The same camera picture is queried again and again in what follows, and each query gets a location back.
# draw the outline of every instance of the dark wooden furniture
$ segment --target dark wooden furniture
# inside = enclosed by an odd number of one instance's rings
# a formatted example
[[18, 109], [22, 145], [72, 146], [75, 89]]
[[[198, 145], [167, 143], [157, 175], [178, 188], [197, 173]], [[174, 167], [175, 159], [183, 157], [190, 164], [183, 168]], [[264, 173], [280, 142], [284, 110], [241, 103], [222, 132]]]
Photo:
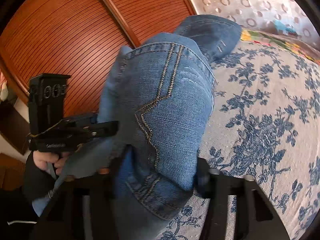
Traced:
[[29, 123], [14, 109], [13, 105], [8, 101], [1, 102], [0, 134], [22, 155], [29, 147], [26, 141], [29, 133]]
[[14, 190], [22, 185], [25, 165], [0, 153], [0, 189]]
[[26, 0], [0, 36], [0, 68], [25, 103], [32, 76], [69, 74], [65, 115], [97, 111], [119, 49], [191, 14], [189, 0]]

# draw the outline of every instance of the fabric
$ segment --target fabric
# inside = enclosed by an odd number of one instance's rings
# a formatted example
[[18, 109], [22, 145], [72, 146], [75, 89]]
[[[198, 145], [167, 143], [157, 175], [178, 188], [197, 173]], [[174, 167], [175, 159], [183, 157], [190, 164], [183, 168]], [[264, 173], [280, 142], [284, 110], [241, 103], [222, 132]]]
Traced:
[[251, 30], [294, 37], [320, 49], [320, 37], [295, 0], [191, 0], [197, 14], [212, 14]]
[[0, 100], [5, 101], [8, 97], [7, 80], [0, 70]]
[[1, 239], [27, 240], [34, 224], [21, 223], [21, 221], [35, 222], [37, 219], [37, 215], [25, 199], [21, 188], [12, 191], [0, 189]]
[[[108, 167], [130, 145], [112, 203], [120, 239], [155, 238], [192, 196], [197, 150], [213, 109], [209, 63], [234, 48], [241, 27], [217, 16], [193, 16], [175, 33], [160, 33], [135, 50], [121, 48], [98, 116], [98, 122], [119, 120], [119, 131], [69, 157], [55, 184]], [[49, 199], [33, 202], [37, 213]]]
[[[291, 239], [320, 207], [319, 66], [288, 50], [240, 41], [212, 64], [214, 111], [199, 150], [212, 168], [252, 174]], [[195, 193], [156, 239], [198, 239], [209, 200]], [[226, 239], [233, 239], [236, 200], [229, 198]]]

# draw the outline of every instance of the blue jeans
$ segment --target blue jeans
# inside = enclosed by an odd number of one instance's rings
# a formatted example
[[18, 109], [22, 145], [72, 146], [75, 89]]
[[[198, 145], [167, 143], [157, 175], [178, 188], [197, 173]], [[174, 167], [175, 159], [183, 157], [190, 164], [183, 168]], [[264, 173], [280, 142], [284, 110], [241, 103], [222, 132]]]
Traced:
[[66, 175], [90, 176], [125, 154], [112, 205], [119, 237], [154, 239], [193, 194], [197, 150], [214, 105], [210, 63], [228, 54], [240, 34], [229, 20], [191, 16], [174, 34], [121, 48], [98, 116], [119, 120], [119, 131], [72, 155], [55, 188]]

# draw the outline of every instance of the finger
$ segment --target finger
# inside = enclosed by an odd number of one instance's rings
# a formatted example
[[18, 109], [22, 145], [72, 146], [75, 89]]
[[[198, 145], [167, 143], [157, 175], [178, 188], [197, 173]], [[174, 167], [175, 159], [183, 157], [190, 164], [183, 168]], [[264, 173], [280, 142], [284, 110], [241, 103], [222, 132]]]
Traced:
[[45, 161], [49, 163], [55, 163], [58, 161], [59, 155], [55, 153], [45, 153], [45, 152], [35, 151], [33, 152], [33, 159], [37, 159], [37, 160]]
[[56, 174], [57, 174], [57, 175], [60, 175], [60, 174], [61, 174], [61, 171], [62, 171], [62, 168], [56, 169]]
[[46, 171], [48, 166], [47, 166], [47, 162], [45, 161], [40, 161], [40, 160], [35, 160], [33, 159], [35, 166], [37, 166], [39, 169]]
[[54, 164], [54, 166], [55, 166], [56, 168], [62, 168], [67, 159], [68, 159], [68, 157], [61, 158], [60, 160], [58, 160], [58, 161]]
[[68, 157], [70, 155], [70, 152], [63, 152], [62, 157]]
[[77, 148], [76, 152], [78, 152], [78, 151], [82, 148], [82, 146], [83, 146], [83, 143], [80, 143], [80, 144], [78, 145], [78, 148]]

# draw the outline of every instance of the blue floral pattern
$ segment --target blue floral pattern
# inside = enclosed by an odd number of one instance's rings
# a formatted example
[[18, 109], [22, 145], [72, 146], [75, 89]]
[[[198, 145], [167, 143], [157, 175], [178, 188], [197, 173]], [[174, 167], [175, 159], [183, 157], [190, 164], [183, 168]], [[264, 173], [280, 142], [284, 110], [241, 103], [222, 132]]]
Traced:
[[199, 217], [193, 217], [192, 207], [190, 205], [185, 206], [181, 210], [181, 215], [176, 216], [173, 220], [170, 221], [169, 225], [167, 226], [167, 230], [162, 233], [162, 236], [159, 240], [188, 240], [186, 236], [179, 235], [180, 228], [183, 226], [199, 228], [200, 225], [198, 224], [198, 220], [200, 220], [201, 218], [201, 215]]
[[[215, 109], [198, 155], [225, 175], [253, 175], [285, 218], [291, 239], [298, 239], [320, 207], [319, 66], [288, 51], [241, 41], [212, 69], [219, 82]], [[195, 192], [158, 239], [198, 237], [207, 204]], [[229, 210], [232, 224], [236, 197], [230, 197]]]

